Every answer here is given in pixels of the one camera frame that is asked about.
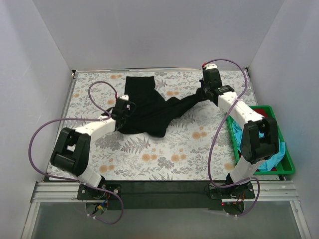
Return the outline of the black t shirt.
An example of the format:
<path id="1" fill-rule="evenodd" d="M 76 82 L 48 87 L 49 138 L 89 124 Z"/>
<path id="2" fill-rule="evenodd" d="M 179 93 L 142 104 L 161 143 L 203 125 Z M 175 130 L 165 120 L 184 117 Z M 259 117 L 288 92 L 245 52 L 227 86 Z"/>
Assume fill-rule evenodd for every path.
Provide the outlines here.
<path id="1" fill-rule="evenodd" d="M 122 134 L 147 133 L 153 137 L 164 137 L 170 122 L 180 118 L 197 103 L 204 101 L 201 89 L 195 94 L 178 99 L 165 100 L 155 90 L 155 79 L 151 77 L 126 78 L 125 94 L 135 103 L 135 110 L 118 131 Z"/>

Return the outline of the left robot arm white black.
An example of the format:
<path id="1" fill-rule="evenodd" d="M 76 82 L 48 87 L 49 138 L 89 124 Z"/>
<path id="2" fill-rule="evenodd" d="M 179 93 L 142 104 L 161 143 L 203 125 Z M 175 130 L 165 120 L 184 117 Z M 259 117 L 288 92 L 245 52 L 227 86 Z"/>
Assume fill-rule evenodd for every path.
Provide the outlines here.
<path id="1" fill-rule="evenodd" d="M 135 110 L 136 105 L 128 95 L 116 99 L 111 117 L 100 116 L 97 120 L 75 129 L 63 128 L 58 136 L 51 165 L 75 176 L 80 182 L 89 185 L 89 193 L 95 199 L 105 196 L 104 177 L 89 166 L 91 143 L 121 128 Z"/>

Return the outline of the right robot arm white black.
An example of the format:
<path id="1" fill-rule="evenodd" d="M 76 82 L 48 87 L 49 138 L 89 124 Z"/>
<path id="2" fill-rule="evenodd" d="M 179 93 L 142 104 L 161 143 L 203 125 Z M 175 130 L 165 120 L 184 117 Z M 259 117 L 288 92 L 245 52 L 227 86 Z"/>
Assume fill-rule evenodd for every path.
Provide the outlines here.
<path id="1" fill-rule="evenodd" d="M 237 198 L 244 191 L 243 184 L 247 184 L 256 170 L 279 152 L 277 121 L 255 112 L 239 99 L 232 87 L 222 85 L 220 72 L 215 64 L 203 67 L 200 83 L 204 99 L 227 112 L 222 123 L 232 117 L 242 129 L 240 160 L 227 175 L 225 185 L 221 186 L 229 197 Z"/>

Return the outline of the red t shirt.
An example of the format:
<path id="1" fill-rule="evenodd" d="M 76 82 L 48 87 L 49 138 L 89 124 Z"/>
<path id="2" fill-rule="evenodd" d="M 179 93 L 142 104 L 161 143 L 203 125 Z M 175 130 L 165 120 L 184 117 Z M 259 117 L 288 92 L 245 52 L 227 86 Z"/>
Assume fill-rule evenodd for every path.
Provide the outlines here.
<path id="1" fill-rule="evenodd" d="M 257 107 L 257 108 L 252 108 L 252 109 L 255 112 L 257 112 L 258 114 L 261 114 L 265 118 L 269 118 L 269 117 L 273 116 L 269 107 Z"/>

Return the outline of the floral table mat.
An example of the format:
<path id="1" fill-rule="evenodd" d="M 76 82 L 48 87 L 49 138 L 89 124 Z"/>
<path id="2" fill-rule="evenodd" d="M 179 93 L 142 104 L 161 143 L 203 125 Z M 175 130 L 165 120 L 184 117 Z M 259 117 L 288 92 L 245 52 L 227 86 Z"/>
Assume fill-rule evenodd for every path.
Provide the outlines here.
<path id="1" fill-rule="evenodd" d="M 156 90 L 168 100 L 199 88 L 201 71 L 79 73 L 68 105 L 65 127 L 82 126 L 110 108 L 122 95 L 127 76 L 153 76 Z M 235 166 L 225 111 L 210 101 L 196 104 L 173 120 L 162 138 L 146 133 L 113 132 L 92 143 L 89 165 L 107 180 L 224 180 Z"/>

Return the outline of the cyan t shirt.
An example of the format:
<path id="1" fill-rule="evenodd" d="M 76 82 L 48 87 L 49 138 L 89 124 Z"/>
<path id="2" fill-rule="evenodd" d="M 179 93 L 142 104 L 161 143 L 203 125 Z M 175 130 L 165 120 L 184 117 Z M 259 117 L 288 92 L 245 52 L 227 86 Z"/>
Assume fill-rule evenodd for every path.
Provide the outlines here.
<path id="1" fill-rule="evenodd" d="M 243 130 L 240 125 L 236 122 L 232 122 L 232 130 L 234 133 L 234 141 L 236 142 L 236 148 L 239 153 L 239 157 L 241 157 L 241 141 L 243 136 Z M 264 162 L 258 170 L 261 172 L 271 171 L 273 168 L 277 167 L 277 165 L 281 162 L 286 154 L 286 143 L 279 139 L 279 152 L 274 154 L 271 158 L 269 158 L 266 162 Z"/>

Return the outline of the green plastic bin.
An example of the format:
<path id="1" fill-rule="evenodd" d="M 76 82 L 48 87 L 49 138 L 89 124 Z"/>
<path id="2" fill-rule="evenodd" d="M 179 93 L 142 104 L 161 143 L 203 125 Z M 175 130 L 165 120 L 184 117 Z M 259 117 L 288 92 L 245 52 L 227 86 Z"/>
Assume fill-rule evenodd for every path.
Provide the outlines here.
<path id="1" fill-rule="evenodd" d="M 250 108 L 257 108 L 257 107 L 269 107 L 272 114 L 273 114 L 273 118 L 275 117 L 275 113 L 272 109 L 271 106 L 251 106 Z M 232 145 L 233 145 L 233 149 L 234 149 L 234 156 L 235 156 L 235 162 L 236 164 L 239 162 L 240 157 L 239 157 L 239 153 L 238 150 L 236 148 L 236 142 L 234 141 L 234 133 L 232 130 L 232 122 L 233 122 L 233 118 L 231 116 L 229 116 L 227 118 L 227 125 L 228 125 L 228 129 L 229 129 L 229 133 L 230 133 L 230 137 L 231 137 L 231 141 L 232 141 Z M 278 137 L 281 141 L 284 141 L 284 138 L 282 136 L 282 133 L 280 131 L 280 128 L 278 126 Z M 261 172 L 259 170 L 257 170 L 254 174 L 255 175 L 289 175 L 289 174 L 294 174 L 295 173 L 295 167 L 294 164 L 292 162 L 292 159 L 290 157 L 289 151 L 287 149 L 286 146 L 286 154 L 284 156 L 284 158 L 281 160 L 281 162 L 277 165 L 277 167 L 273 168 L 271 171 L 268 172 Z"/>

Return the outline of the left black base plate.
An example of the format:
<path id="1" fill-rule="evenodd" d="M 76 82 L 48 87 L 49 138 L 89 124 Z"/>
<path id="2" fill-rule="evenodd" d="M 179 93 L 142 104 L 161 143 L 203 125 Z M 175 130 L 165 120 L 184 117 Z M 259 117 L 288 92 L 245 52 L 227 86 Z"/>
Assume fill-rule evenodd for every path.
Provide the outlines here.
<path id="1" fill-rule="evenodd" d="M 78 188 L 77 199 L 78 200 L 104 200 L 110 198 L 111 200 L 115 200 L 116 197 L 112 194 L 116 194 L 120 196 L 122 186 L 120 184 L 103 184 L 102 190 L 97 190 L 90 188 L 86 185 L 80 184 Z"/>

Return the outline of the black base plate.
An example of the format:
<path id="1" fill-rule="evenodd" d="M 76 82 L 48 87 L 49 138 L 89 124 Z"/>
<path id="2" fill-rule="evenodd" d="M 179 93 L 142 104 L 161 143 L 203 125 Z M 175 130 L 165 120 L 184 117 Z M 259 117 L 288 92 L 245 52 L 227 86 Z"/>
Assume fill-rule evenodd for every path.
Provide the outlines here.
<path id="1" fill-rule="evenodd" d="M 102 190 L 97 190 L 90 188 L 86 185 L 80 184 L 78 188 L 77 199 L 78 200 L 104 200 L 110 198 L 111 200 L 115 200 L 116 197 L 112 194 L 116 194 L 120 196 L 122 186 L 120 184 L 103 184 Z"/>
<path id="2" fill-rule="evenodd" d="M 246 183 L 229 188 L 216 188 L 212 184 L 209 184 L 209 196 L 211 199 L 254 199 L 255 192 L 252 184 Z"/>

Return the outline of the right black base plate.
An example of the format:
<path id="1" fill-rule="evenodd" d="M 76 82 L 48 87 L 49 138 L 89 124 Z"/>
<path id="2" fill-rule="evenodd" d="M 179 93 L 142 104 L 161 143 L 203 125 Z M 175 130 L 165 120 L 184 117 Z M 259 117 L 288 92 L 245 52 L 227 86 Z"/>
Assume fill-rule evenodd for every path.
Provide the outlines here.
<path id="1" fill-rule="evenodd" d="M 216 188 L 212 184 L 209 184 L 209 196 L 211 199 L 254 199 L 255 192 L 252 184 L 246 183 L 229 188 Z"/>

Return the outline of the aluminium frame rail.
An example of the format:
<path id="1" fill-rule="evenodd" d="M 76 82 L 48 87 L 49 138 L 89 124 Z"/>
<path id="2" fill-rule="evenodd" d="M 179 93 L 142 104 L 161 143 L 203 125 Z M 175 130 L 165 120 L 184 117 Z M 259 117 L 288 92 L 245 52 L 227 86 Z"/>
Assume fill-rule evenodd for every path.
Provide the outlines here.
<path id="1" fill-rule="evenodd" d="M 79 191 L 75 182 L 36 183 L 32 202 L 72 202 Z M 298 201 L 299 195 L 292 181 L 261 181 L 258 201 Z"/>

